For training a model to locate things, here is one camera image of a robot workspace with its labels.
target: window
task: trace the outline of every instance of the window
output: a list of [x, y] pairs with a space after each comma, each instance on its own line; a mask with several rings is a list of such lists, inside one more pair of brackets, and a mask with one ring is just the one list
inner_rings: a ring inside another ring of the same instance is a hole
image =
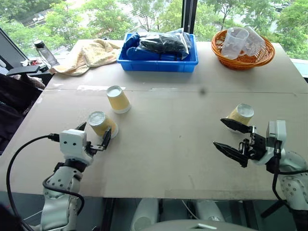
[[194, 33], [198, 41], [210, 41], [217, 31], [251, 26], [290, 58], [308, 60], [307, 12], [307, 0], [200, 0]]
[[67, 54], [79, 39], [123, 39], [127, 32], [180, 28], [182, 0], [8, 0], [0, 27], [28, 58], [43, 40], [54, 55]]

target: plastic cup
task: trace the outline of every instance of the plastic cup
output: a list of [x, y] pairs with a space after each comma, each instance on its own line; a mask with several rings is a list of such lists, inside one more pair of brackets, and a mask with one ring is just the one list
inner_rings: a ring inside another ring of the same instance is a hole
[[249, 36], [249, 32], [240, 27], [230, 27], [227, 31], [221, 54], [228, 59], [236, 59]]
[[88, 123], [99, 136], [103, 136], [109, 126], [111, 126], [111, 138], [114, 138], [119, 132], [118, 125], [104, 112], [91, 113], [88, 118]]
[[249, 36], [243, 47], [243, 51], [248, 56], [258, 55], [260, 50], [265, 46], [264, 39], [255, 30], [248, 26], [245, 30], [249, 32]]
[[107, 97], [115, 113], [122, 114], [130, 109], [130, 102], [119, 86], [111, 86], [107, 89]]

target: paper cup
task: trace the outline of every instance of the paper cup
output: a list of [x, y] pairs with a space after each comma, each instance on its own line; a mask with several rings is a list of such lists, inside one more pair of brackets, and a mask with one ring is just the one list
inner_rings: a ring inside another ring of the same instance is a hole
[[91, 113], [88, 118], [88, 123], [99, 136], [103, 136], [109, 126], [111, 126], [111, 138], [114, 138], [119, 132], [118, 125], [104, 112]]
[[107, 89], [107, 97], [115, 113], [122, 114], [130, 109], [130, 103], [119, 86], [111, 86]]
[[236, 106], [236, 108], [230, 113], [230, 115], [227, 116], [227, 118], [248, 125], [254, 114], [255, 112], [252, 106], [241, 103]]

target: towel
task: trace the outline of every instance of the towel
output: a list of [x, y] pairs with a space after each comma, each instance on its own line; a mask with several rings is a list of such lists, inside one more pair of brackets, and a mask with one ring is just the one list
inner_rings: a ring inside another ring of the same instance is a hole
[[51, 73], [79, 76], [90, 67], [102, 66], [116, 61], [120, 47], [103, 39], [81, 39], [72, 48], [63, 65], [52, 67]]

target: blue plastic basket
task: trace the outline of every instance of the blue plastic basket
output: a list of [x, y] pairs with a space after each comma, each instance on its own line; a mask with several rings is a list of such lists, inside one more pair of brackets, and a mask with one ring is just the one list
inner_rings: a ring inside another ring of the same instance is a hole
[[[132, 33], [125, 35], [127, 41]], [[117, 62], [121, 64], [125, 71], [171, 71], [171, 72], [193, 72], [194, 67], [199, 63], [196, 38], [190, 35], [192, 47], [190, 54], [182, 61], [142, 61], [123, 59], [121, 53], [117, 57]]]

